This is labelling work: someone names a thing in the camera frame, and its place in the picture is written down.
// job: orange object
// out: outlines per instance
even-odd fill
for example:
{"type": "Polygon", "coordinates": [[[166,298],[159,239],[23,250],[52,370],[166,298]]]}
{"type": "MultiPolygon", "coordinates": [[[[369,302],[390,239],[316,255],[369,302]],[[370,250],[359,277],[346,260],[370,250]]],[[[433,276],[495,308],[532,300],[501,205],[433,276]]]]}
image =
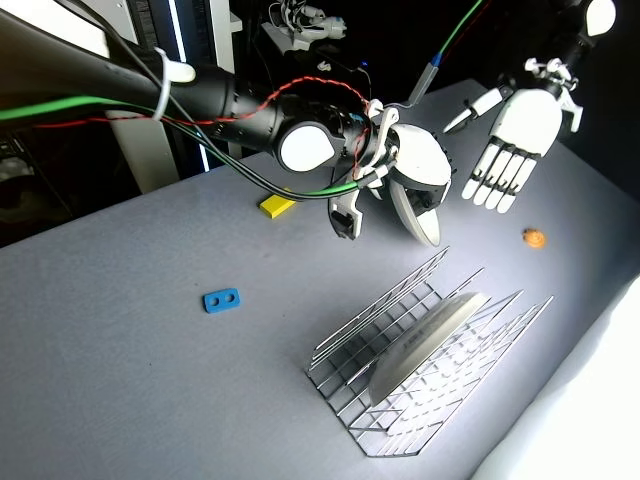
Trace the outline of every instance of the orange object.
{"type": "Polygon", "coordinates": [[[540,230],[536,230],[535,228],[527,228],[523,234],[522,238],[531,248],[544,248],[547,244],[547,237],[544,236],[540,230]]]}

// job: metal rack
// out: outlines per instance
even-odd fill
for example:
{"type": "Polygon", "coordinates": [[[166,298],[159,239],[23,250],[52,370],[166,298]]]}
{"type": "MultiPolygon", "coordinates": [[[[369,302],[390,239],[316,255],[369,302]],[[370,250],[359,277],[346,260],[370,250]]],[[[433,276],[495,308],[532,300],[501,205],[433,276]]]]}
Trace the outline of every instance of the metal rack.
{"type": "Polygon", "coordinates": [[[371,406],[368,370],[446,296],[428,282],[448,249],[437,253],[318,345],[307,375],[362,450],[372,457],[417,455],[449,421],[553,297],[503,318],[523,291],[489,301],[461,325],[382,403],[371,406]]]}

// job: blue block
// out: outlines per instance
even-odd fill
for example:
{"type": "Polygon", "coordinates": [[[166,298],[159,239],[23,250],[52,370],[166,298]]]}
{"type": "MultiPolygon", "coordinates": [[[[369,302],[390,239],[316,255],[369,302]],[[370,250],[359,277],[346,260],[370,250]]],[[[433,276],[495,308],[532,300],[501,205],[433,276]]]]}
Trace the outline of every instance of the blue block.
{"type": "Polygon", "coordinates": [[[207,313],[218,313],[240,305],[240,294],[235,288],[207,293],[202,297],[207,313]]]}

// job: yellow sponge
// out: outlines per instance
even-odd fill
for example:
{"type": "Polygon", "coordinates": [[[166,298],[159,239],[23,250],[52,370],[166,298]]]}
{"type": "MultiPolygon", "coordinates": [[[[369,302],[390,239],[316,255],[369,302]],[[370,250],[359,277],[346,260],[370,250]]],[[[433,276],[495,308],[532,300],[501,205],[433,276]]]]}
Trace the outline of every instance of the yellow sponge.
{"type": "Polygon", "coordinates": [[[285,210],[290,208],[294,203],[293,200],[287,200],[278,195],[271,195],[260,204],[260,210],[266,213],[273,220],[285,210]]]}

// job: table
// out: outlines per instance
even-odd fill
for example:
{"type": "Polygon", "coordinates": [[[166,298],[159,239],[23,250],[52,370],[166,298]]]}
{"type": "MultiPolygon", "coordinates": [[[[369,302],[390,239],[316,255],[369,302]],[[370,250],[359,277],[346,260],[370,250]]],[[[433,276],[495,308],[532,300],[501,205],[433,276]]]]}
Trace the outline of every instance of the table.
{"type": "MultiPolygon", "coordinates": [[[[440,129],[482,91],[437,91],[402,120],[440,129]]],[[[521,310],[556,300],[423,454],[366,458],[304,367],[437,249],[368,194],[355,242],[334,235],[324,201],[269,220],[264,192],[221,168],[0,250],[0,477],[468,477],[640,269],[640,207],[560,144],[506,215],[460,198],[495,113],[441,138],[459,173],[431,283],[444,291],[486,267],[476,290],[524,288],[521,310]],[[546,249],[525,246],[530,226],[546,249]],[[202,295],[229,287],[242,305],[206,314],[202,295]]],[[[293,177],[267,155],[247,163],[300,189],[328,177],[293,177]]]]}

